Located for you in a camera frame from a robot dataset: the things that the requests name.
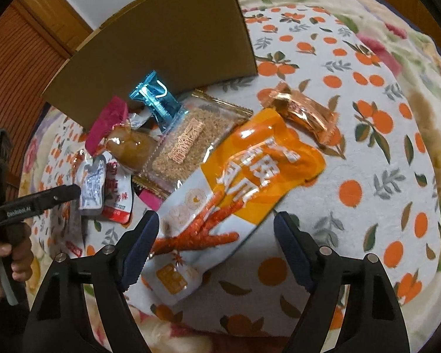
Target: bed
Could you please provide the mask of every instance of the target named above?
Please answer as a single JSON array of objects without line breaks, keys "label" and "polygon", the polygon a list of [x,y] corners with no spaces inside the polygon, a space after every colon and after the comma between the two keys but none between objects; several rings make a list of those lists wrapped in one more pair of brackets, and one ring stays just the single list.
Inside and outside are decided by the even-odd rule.
[{"label": "bed", "polygon": [[[317,9],[333,14],[337,21],[343,24],[343,28],[347,28],[350,34],[351,32],[356,34],[361,42],[383,61],[398,82],[398,88],[391,86],[385,91],[386,97],[392,101],[398,99],[400,95],[408,100],[435,172],[434,180],[431,180],[432,177],[428,179],[425,177],[425,182],[420,182],[425,186],[432,186],[435,195],[433,199],[438,201],[437,205],[441,210],[441,55],[431,38],[412,29],[407,22],[376,0],[239,0],[239,2],[247,24],[252,17],[255,17],[255,20],[261,18],[262,16],[258,15],[264,15],[265,11],[276,13],[275,10],[292,4],[320,7]],[[274,32],[275,29],[267,26],[263,28],[264,41],[268,42],[270,38],[268,32]],[[255,41],[253,46],[257,54],[256,52],[261,51],[264,45]],[[236,91],[242,85],[248,86],[251,82],[251,80],[230,81],[213,87],[213,92],[221,94],[226,90]],[[43,189],[43,175],[48,173],[47,160],[53,153],[53,144],[60,136],[64,121],[66,116],[57,109],[51,108],[41,122],[25,156],[20,195]],[[439,223],[438,229],[441,235],[441,220]],[[33,252],[36,258],[32,265],[33,277],[28,282],[31,302],[51,262],[50,256],[44,252],[45,249],[46,246],[33,240]],[[86,299],[95,336],[102,344],[108,346],[90,287],[86,287]],[[225,333],[195,332],[186,325],[177,323],[173,319],[176,315],[164,312],[162,308],[156,309],[152,315],[140,312],[135,307],[131,310],[148,345],[160,352],[201,353],[231,350],[279,352],[287,340],[285,337],[244,338]],[[434,278],[420,294],[402,306],[402,312],[412,352],[417,352],[441,322],[441,253],[438,253]],[[330,331],[324,350],[333,347],[337,334],[337,329]]]}]

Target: human hand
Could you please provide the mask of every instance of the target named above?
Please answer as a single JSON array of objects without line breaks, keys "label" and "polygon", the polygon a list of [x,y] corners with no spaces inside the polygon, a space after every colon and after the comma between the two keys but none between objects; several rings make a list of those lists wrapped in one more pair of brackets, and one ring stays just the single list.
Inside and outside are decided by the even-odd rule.
[{"label": "human hand", "polygon": [[[10,244],[0,242],[0,257],[12,255],[12,276],[17,282],[25,282],[32,275],[31,262],[34,256],[31,252],[31,240],[29,239],[31,230],[27,225],[25,225],[25,229],[27,232],[26,238],[16,247],[12,248]],[[0,298],[4,296],[5,293],[0,283]]]}]

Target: sauce packet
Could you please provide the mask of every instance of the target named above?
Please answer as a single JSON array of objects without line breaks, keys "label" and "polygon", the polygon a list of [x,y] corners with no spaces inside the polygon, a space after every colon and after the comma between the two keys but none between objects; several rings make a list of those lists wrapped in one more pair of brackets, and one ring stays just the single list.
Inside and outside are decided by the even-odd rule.
[{"label": "sauce packet", "polygon": [[124,224],[129,221],[132,205],[131,174],[110,156],[106,163],[102,214],[109,220]]},{"label": "sauce packet", "polygon": [[78,209],[82,215],[96,216],[103,210],[106,158],[92,158],[88,153],[76,170],[75,183],[81,188]]},{"label": "sauce packet", "polygon": [[168,91],[152,70],[144,81],[139,83],[129,98],[143,102],[153,112],[160,130],[165,131],[181,108],[181,104]]},{"label": "sauce packet", "polygon": [[280,82],[263,105],[310,131],[320,144],[327,145],[336,130],[338,113],[292,90],[286,82]]},{"label": "sauce packet", "polygon": [[325,168],[273,109],[222,142],[158,210],[160,231],[142,277],[164,304],[187,297],[289,190]]}]

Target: floral bedspread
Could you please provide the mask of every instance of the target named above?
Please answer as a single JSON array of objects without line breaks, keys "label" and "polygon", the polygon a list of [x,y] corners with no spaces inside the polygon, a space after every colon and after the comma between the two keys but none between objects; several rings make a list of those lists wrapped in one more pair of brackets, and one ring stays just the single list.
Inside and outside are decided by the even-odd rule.
[{"label": "floral bedspread", "polygon": [[[434,200],[437,200],[441,208],[441,57],[436,52],[433,41],[414,30],[403,20],[394,15],[386,7],[374,0],[239,0],[244,9],[246,22],[253,18],[264,16],[265,11],[275,11],[275,7],[288,4],[302,3],[309,6],[321,6],[337,17],[339,22],[345,23],[342,29],[351,35],[354,32],[357,37],[391,70],[396,77],[398,84],[386,87],[384,94],[389,100],[395,101],[402,98],[408,100],[411,111],[402,106],[401,114],[413,115],[419,127],[422,140],[426,145],[427,152],[431,158],[435,171],[435,179],[416,177],[420,186],[433,186]],[[294,17],[285,17],[293,21]],[[256,39],[253,43],[255,54],[264,49],[265,44],[272,41],[274,28],[267,28],[264,24],[264,37]],[[289,30],[291,35],[294,32],[306,30],[304,23],[293,25]],[[331,69],[340,65],[328,65]],[[287,74],[288,68],[283,67],[282,73]],[[242,85],[248,86],[245,80],[233,81],[224,85],[224,89],[238,89]],[[40,184],[51,147],[57,136],[59,126],[65,120],[65,116],[58,110],[52,109],[37,130],[29,146],[25,157],[24,171],[22,175],[20,194],[25,195],[40,189]],[[415,140],[415,150],[408,150],[410,154],[417,152],[418,141]],[[33,262],[33,277],[28,282],[30,300],[39,288],[39,284],[51,262],[43,249],[37,243],[33,243],[33,252],[36,259]],[[432,250],[427,251],[428,258],[431,258]],[[417,278],[415,275],[403,277],[399,286],[396,286],[397,295],[414,289]],[[86,287],[87,304],[90,318],[94,327],[95,336],[102,344],[108,347],[104,331],[99,322],[98,311],[90,287]],[[175,322],[176,318],[170,309],[160,306],[155,309],[154,314],[158,316],[149,317],[131,308],[136,322],[153,351],[158,352],[275,352],[281,351],[286,338],[240,338],[217,334],[194,333]],[[429,286],[423,290],[413,301],[402,307],[407,329],[409,331],[412,351],[417,351],[433,333],[441,321],[441,255],[439,257],[438,272]],[[327,337],[324,350],[333,346],[338,332],[331,331]]]}]

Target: orange candy wrapper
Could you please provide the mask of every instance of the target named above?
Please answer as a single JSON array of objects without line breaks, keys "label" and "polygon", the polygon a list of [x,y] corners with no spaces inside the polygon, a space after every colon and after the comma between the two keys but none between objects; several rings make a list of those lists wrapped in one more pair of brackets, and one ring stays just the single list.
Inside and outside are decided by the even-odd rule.
[{"label": "orange candy wrapper", "polygon": [[315,102],[286,82],[280,82],[264,107],[274,108],[283,118],[290,119],[312,132],[317,142],[327,145],[336,129],[338,113]]},{"label": "orange candy wrapper", "polygon": [[241,245],[283,195],[324,168],[318,150],[302,143],[273,109],[262,110],[162,204],[144,280],[164,304],[177,303]]}]

